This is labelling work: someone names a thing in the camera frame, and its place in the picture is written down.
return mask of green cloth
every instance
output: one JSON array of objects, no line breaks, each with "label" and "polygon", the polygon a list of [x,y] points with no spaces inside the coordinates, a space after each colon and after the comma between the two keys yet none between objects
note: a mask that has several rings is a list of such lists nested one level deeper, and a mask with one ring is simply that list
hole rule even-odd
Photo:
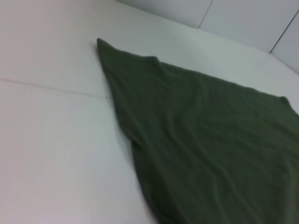
[{"label": "green cloth", "polygon": [[123,52],[101,39],[98,50],[143,195],[159,223],[299,222],[299,116],[285,97]]}]

